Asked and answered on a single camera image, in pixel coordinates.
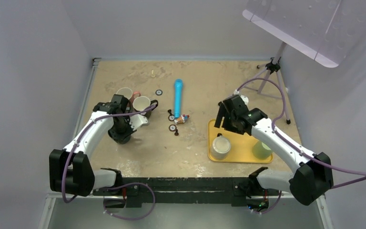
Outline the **cream white ceramic mug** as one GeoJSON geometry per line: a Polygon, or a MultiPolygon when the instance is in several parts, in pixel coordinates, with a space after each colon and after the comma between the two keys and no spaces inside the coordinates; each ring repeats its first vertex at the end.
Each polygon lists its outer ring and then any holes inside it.
{"type": "Polygon", "coordinates": [[[210,155],[215,160],[224,160],[231,151],[231,142],[222,133],[218,133],[210,145],[210,155]]]}

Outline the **black ceramic mug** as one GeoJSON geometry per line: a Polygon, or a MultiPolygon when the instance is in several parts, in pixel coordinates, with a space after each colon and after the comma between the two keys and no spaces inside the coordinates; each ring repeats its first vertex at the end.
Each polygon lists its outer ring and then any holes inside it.
{"type": "Polygon", "coordinates": [[[157,100],[151,100],[150,98],[146,96],[139,96],[135,98],[135,100],[132,103],[132,106],[135,111],[144,111],[146,108],[154,105],[154,109],[159,105],[159,102],[157,100]]]}

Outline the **grey teal ceramic mug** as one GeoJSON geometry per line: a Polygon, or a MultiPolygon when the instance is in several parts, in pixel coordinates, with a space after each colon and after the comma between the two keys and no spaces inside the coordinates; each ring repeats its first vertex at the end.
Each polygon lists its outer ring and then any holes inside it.
{"type": "Polygon", "coordinates": [[[123,87],[123,88],[120,88],[117,92],[116,92],[117,95],[122,95],[124,96],[125,98],[127,98],[128,100],[131,100],[133,95],[134,95],[134,92],[131,88],[128,88],[128,87],[123,87]]]}

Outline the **pink ceramic mug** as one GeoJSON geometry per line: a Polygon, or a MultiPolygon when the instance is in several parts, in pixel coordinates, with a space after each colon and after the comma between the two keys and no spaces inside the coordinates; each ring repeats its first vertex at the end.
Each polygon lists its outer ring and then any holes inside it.
{"type": "Polygon", "coordinates": [[[141,92],[139,92],[139,91],[136,91],[136,92],[132,92],[132,95],[131,95],[131,97],[130,97],[130,102],[134,102],[134,100],[137,98],[137,97],[140,97],[141,96],[141,92]]]}

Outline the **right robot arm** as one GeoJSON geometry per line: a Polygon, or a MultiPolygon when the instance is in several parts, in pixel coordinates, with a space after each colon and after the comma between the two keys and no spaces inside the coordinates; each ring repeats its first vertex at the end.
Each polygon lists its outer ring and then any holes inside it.
{"type": "Polygon", "coordinates": [[[248,187],[254,194],[266,189],[291,193],[302,205],[308,206],[333,185],[330,157],[316,154],[287,136],[258,108],[249,110],[242,97],[232,95],[218,104],[216,128],[236,134],[248,134],[266,144],[290,168],[290,172],[260,168],[249,176],[248,187]]]}

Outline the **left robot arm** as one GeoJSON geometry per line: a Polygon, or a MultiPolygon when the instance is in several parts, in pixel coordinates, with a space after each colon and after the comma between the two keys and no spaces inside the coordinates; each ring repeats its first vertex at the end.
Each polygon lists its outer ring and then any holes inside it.
{"type": "Polygon", "coordinates": [[[63,149],[54,149],[49,155],[49,177],[52,191],[63,195],[88,196],[93,190],[105,188],[111,195],[123,189],[121,173],[117,169],[94,171],[90,158],[101,139],[108,135],[122,145],[135,132],[126,112],[129,101],[114,94],[109,102],[97,103],[89,121],[77,136],[63,149]]]}

